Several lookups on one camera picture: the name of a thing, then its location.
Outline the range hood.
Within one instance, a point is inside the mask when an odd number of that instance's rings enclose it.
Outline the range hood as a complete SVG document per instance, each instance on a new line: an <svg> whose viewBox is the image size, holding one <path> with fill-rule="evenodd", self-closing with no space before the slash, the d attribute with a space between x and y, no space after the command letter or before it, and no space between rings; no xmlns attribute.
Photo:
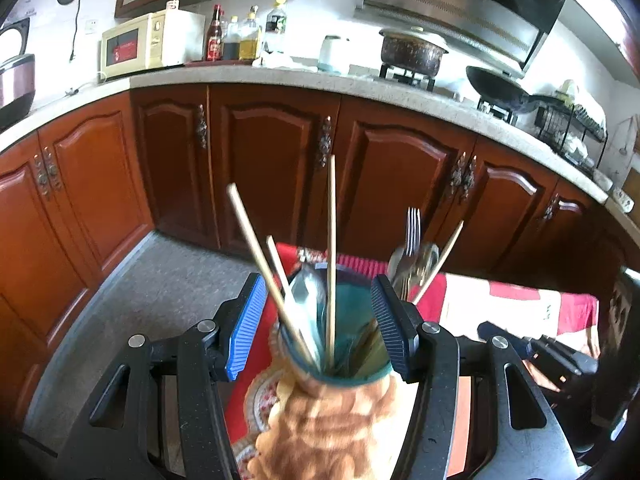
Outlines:
<svg viewBox="0 0 640 480"><path fill-rule="evenodd" d="M565 0L358 0L358 8L422 26L514 78L525 76Z"/></svg>

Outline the silver fork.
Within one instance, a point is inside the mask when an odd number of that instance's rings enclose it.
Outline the silver fork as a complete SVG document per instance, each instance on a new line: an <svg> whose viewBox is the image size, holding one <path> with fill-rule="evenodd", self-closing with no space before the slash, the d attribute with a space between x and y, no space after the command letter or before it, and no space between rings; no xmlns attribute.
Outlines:
<svg viewBox="0 0 640 480"><path fill-rule="evenodd" d="M410 274L416 263L416 258L418 258L421 231L421 211L419 208L409 207L407 211L405 249L398 262L394 279L394 287L401 300L408 298Z"/></svg>

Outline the oil bottle yellow cap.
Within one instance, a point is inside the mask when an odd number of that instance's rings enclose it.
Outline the oil bottle yellow cap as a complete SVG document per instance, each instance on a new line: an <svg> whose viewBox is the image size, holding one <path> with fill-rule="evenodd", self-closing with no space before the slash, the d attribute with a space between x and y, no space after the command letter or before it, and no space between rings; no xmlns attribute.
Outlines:
<svg viewBox="0 0 640 480"><path fill-rule="evenodd" d="M284 51L288 20L284 10L285 3L286 0L274 0L274 6L266 17L265 50L269 53Z"/></svg>

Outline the small silver spoon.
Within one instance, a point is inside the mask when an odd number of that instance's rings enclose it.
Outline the small silver spoon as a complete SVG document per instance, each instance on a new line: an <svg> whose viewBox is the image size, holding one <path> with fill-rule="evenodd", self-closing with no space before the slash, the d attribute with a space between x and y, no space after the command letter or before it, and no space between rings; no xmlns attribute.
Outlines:
<svg viewBox="0 0 640 480"><path fill-rule="evenodd" d="M291 289L296 306L307 325L319 356L324 353L324 310L326 310L326 284L316 269L302 263L292 278Z"/></svg>

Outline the light wooden chopstick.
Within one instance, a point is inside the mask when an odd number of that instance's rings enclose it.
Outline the light wooden chopstick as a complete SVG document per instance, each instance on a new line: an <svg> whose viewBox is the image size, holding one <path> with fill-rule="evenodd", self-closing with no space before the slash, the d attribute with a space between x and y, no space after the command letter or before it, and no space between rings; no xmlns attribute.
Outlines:
<svg viewBox="0 0 640 480"><path fill-rule="evenodd" d="M438 257L435 259L435 261L427 265L426 272L421 276L419 289L410 299L413 304L418 304L426 294L427 289L430 288L431 284L436 278L436 275L439 274L440 269L444 266L446 260L454 249L454 245L457 243L463 227L464 221L461 220L458 223L457 227L454 229L454 232L452 232L444 248L442 248L442 250L438 253Z"/></svg>

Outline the black dish rack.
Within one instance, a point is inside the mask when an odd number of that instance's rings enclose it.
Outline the black dish rack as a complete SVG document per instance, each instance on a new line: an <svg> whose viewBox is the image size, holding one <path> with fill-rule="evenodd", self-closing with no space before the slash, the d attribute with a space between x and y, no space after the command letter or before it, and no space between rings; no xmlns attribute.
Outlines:
<svg viewBox="0 0 640 480"><path fill-rule="evenodd" d="M587 176L600 166L608 133L581 106L542 104L534 125L538 140Z"/></svg>

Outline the white utensil holder cup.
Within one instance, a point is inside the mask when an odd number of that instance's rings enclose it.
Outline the white utensil holder cup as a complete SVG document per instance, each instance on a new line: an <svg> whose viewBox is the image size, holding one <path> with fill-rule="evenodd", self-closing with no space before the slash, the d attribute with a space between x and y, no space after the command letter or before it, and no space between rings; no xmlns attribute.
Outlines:
<svg viewBox="0 0 640 480"><path fill-rule="evenodd" d="M326 264L310 264L326 284ZM339 266L336 269L336 339L335 367L330 372L315 370L299 355L284 326L278 329L276 348L293 374L299 388L314 398L329 396L372 385L388 377L392 371L385 350L376 354L376 363L366 374L357 374L349 364L350 354L366 326L374 320L371 307L371 279L356 271Z"/></svg>

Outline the gas stove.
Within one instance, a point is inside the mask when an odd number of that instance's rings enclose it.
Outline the gas stove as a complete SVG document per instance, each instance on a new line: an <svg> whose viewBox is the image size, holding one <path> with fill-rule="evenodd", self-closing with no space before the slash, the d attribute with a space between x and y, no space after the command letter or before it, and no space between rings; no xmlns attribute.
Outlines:
<svg viewBox="0 0 640 480"><path fill-rule="evenodd" d="M438 84L435 78L385 63L381 65L378 71L378 78L391 81L394 84L405 84L416 90L438 94L464 106L474 107L480 112L507 122L511 126L515 126L518 122L517 114L507 110L505 107L486 101L466 81L459 80L456 86L449 88Z"/></svg>

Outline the white kettle canister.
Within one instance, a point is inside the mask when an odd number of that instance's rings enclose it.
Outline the white kettle canister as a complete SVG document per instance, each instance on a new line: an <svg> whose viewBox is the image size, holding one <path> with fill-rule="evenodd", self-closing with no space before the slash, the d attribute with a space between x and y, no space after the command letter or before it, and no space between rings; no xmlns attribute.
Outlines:
<svg viewBox="0 0 640 480"><path fill-rule="evenodd" d="M322 72L347 75L350 67L349 39L326 35L322 41L317 67Z"/></svg>

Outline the brown wooden chopstick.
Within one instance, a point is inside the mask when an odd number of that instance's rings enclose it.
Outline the brown wooden chopstick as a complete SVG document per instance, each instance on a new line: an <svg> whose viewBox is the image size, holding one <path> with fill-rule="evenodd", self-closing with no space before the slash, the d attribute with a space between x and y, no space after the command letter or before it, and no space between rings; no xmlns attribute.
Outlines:
<svg viewBox="0 0 640 480"><path fill-rule="evenodd" d="M280 280L280 283L281 283L284 304L290 310L292 310L295 304L292 288L290 286L290 283L288 282L288 278L286 277L284 266L282 264L280 255L277 250L276 242L274 241L271 235L267 236L266 244L269 250L269 255L271 257L274 270L276 270L278 279Z"/></svg>

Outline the dark sauce bottle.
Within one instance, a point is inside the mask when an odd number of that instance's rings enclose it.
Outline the dark sauce bottle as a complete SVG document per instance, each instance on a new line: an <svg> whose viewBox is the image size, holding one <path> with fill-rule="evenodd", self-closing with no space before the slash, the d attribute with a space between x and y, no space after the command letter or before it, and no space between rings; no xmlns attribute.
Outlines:
<svg viewBox="0 0 640 480"><path fill-rule="evenodd" d="M222 36L224 34L222 33L221 14L221 5L215 4L206 37L206 60L210 62L218 61L222 57Z"/></svg>

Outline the rice cooker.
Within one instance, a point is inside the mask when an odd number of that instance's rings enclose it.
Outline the rice cooker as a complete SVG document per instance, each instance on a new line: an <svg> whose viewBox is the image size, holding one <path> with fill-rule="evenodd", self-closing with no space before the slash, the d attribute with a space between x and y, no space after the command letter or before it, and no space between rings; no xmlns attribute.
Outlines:
<svg viewBox="0 0 640 480"><path fill-rule="evenodd" d="M0 128L20 122L32 108L36 93L35 55L26 52L30 18L1 29Z"/></svg>

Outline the cream microwave oven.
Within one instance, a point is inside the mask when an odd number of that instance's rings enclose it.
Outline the cream microwave oven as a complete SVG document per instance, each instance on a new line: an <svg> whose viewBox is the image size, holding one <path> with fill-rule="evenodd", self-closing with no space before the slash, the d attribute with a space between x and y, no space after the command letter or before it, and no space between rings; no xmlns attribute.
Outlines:
<svg viewBox="0 0 640 480"><path fill-rule="evenodd" d="M203 59L205 16L166 9L119 24L102 34L100 72L105 79L179 66Z"/></svg>

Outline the pale wooden chopstick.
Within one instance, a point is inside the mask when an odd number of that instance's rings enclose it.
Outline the pale wooden chopstick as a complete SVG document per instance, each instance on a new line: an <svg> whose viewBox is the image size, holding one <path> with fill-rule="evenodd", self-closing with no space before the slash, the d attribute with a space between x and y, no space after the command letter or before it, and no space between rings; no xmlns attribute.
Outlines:
<svg viewBox="0 0 640 480"><path fill-rule="evenodd" d="M328 247L326 248L326 369L333 370L336 310L336 168L335 156L328 171Z"/></svg>

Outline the brown lower kitchen cabinets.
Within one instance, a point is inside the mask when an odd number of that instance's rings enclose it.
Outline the brown lower kitchen cabinets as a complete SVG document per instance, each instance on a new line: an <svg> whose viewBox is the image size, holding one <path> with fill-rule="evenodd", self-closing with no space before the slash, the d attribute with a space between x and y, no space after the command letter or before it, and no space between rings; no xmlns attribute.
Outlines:
<svg viewBox="0 0 640 480"><path fill-rule="evenodd" d="M446 270L611 297L639 245L554 171L478 132L353 96L263 84L177 84L79 107L1 153L1 417L24 417L47 362L146 234L232 254L224 190L260 235L326 244L337 160L338 246L385 259L406 208L425 238L463 232Z"/></svg>

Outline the black wok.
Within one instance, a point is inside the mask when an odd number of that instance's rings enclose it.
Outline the black wok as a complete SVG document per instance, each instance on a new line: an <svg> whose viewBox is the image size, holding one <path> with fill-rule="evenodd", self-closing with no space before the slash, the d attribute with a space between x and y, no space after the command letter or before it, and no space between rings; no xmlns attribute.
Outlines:
<svg viewBox="0 0 640 480"><path fill-rule="evenodd" d="M511 79L486 68L468 66L465 73L471 86L484 101L514 114L527 114L541 105L564 105L554 96L529 94Z"/></svg>

